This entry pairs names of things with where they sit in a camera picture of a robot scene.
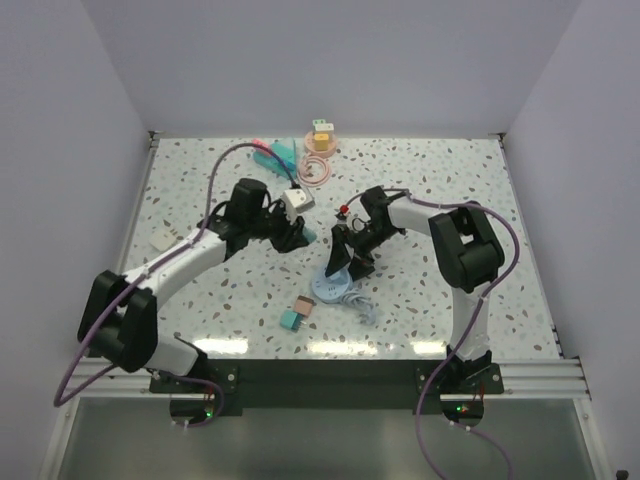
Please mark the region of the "teal plug adapter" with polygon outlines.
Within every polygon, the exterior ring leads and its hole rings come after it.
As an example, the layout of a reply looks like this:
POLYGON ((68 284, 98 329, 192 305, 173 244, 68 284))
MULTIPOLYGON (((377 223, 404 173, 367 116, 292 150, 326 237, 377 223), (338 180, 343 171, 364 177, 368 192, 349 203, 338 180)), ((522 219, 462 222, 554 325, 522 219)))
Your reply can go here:
POLYGON ((303 229, 303 236, 309 244, 315 242, 317 239, 317 235, 308 228, 303 229))
POLYGON ((293 310, 286 310, 279 321, 279 325, 287 331, 298 332, 307 326, 306 317, 293 310))

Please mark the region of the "blue round power socket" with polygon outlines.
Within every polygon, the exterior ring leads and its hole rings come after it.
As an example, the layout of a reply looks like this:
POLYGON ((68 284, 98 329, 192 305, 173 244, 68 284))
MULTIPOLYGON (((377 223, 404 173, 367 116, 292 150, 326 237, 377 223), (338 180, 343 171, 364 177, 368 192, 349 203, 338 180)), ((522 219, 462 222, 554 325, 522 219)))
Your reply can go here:
POLYGON ((330 276, 325 275, 325 267, 316 271, 311 281, 313 295, 323 303, 340 303, 342 297, 352 288, 353 280, 347 268, 342 268, 330 276))

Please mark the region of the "brown pink plug adapter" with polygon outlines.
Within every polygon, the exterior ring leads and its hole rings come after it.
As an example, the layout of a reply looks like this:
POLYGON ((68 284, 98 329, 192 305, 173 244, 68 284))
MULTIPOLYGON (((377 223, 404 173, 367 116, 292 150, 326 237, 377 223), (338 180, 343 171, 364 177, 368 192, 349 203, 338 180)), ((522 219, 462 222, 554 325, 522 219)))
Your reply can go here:
POLYGON ((303 317, 309 317, 316 303, 313 299, 306 296, 298 296, 293 305, 293 311, 303 317))

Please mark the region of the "pink round power socket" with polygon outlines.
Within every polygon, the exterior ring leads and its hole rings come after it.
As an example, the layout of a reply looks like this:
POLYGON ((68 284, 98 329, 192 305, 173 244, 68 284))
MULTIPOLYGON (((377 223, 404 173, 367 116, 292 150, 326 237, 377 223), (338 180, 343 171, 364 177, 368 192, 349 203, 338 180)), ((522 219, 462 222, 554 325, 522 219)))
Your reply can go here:
POLYGON ((304 149, 312 156, 328 159, 336 153, 337 147, 338 141, 335 135, 308 132, 304 137, 304 149))

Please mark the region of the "yellow plug adapter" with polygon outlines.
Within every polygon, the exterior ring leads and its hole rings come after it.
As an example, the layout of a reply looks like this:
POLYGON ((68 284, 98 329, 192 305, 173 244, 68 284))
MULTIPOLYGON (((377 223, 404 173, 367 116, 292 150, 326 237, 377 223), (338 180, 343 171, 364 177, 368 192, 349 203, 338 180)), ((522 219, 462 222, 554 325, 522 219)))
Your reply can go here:
POLYGON ((313 136, 314 149, 318 152, 327 151, 331 143, 330 135, 326 133, 315 133, 313 136))

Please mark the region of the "green plug adapter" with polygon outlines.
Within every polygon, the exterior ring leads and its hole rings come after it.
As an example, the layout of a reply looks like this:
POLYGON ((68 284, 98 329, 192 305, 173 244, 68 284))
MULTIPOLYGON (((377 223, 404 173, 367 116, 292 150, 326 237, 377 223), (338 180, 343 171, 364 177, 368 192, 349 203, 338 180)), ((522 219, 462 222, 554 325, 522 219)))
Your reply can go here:
POLYGON ((317 131, 318 128, 326 123, 325 119, 314 119, 312 121, 313 130, 317 131))

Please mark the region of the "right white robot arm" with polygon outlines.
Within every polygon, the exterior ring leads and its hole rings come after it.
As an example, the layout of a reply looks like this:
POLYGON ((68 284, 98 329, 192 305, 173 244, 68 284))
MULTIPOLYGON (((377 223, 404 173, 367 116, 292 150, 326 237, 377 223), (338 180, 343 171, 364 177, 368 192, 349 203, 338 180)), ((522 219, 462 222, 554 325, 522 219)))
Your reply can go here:
POLYGON ((438 205, 408 191, 376 186, 358 194, 369 219, 361 228, 347 219, 349 205, 337 213, 331 229, 331 252, 323 276, 347 274, 355 281, 375 271, 373 251, 397 234, 428 236, 437 266, 452 289, 453 329, 441 376, 459 393, 469 392, 491 364, 487 323, 489 292, 499 279, 505 253, 487 214, 475 201, 438 205))

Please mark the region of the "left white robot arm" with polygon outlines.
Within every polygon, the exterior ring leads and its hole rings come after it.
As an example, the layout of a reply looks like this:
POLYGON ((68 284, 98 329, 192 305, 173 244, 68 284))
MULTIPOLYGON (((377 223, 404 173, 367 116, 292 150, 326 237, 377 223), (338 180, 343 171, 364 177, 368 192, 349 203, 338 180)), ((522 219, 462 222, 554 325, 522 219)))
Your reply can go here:
POLYGON ((92 285, 77 338, 116 367, 172 374, 185 392, 200 390, 213 377, 198 347, 160 335, 158 312, 187 284, 217 267, 252 240, 267 240, 279 253, 310 245, 303 212, 314 204, 299 185, 272 199, 266 185, 243 178, 229 200, 217 205, 184 240, 124 274, 106 270, 92 285))

